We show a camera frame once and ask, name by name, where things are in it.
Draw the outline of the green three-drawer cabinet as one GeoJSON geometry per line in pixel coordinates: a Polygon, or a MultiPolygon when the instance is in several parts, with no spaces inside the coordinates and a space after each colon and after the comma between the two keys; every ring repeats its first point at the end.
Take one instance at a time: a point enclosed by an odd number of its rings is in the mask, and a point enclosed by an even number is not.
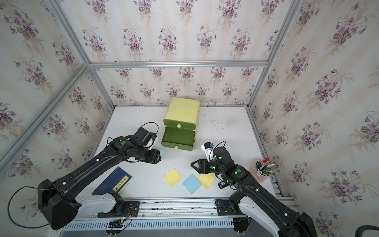
{"type": "Polygon", "coordinates": [[[165,131],[161,145],[175,150],[192,151],[199,110],[198,100],[172,98],[163,119],[165,131]]]}

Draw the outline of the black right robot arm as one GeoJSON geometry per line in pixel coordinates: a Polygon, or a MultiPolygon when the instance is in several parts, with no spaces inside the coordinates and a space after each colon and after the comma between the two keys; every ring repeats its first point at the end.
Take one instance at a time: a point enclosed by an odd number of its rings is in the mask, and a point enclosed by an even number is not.
{"type": "Polygon", "coordinates": [[[199,174],[220,175],[221,189],[235,189],[228,199],[215,201],[218,215],[246,215],[274,237],[317,236],[309,215],[299,214],[268,192],[247,169],[235,164],[225,147],[207,142],[201,149],[206,159],[192,162],[191,167],[199,174]]]}

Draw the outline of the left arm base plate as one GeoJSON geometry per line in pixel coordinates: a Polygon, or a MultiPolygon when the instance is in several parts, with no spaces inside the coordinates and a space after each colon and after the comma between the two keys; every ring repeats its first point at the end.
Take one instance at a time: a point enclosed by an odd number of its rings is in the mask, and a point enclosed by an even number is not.
{"type": "Polygon", "coordinates": [[[112,217],[137,217],[140,202],[139,201],[127,201],[117,193],[112,193],[112,197],[115,198],[116,204],[109,212],[100,212],[97,214],[98,218],[112,218],[112,217]]]}

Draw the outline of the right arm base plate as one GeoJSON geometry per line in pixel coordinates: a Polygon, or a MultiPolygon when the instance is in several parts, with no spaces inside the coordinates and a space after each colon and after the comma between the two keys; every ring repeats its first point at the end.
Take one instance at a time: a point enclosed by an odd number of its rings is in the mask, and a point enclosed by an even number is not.
{"type": "Polygon", "coordinates": [[[218,216],[247,216],[244,214],[239,204],[241,200],[246,197],[242,192],[235,191],[228,198],[218,198],[215,200],[218,216]]]}

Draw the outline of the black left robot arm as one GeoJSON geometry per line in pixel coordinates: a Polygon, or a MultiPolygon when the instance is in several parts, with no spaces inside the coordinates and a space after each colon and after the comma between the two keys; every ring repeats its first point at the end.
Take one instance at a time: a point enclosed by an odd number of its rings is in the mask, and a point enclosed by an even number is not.
{"type": "Polygon", "coordinates": [[[154,165],[160,162],[159,150],[152,148],[156,138],[156,133],[139,127],[135,134],[113,139],[98,155],[69,174],[55,181],[42,181],[38,185],[38,208],[48,225],[59,230],[78,214],[107,213],[122,203],[115,192],[99,198],[92,196],[89,201],[79,200],[77,196],[103,173],[129,158],[154,165]]]}

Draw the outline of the yellow sticky note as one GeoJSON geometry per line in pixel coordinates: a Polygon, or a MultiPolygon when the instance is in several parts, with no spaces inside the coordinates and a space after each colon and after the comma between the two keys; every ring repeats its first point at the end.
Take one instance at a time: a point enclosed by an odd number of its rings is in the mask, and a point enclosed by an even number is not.
{"type": "Polygon", "coordinates": [[[174,168],[165,174],[164,178],[171,187],[182,179],[181,175],[174,168]]]}
{"type": "Polygon", "coordinates": [[[202,186],[204,186],[206,189],[209,189],[210,186],[214,183],[216,178],[213,176],[212,173],[209,174],[202,174],[198,181],[201,183],[202,186]]]}

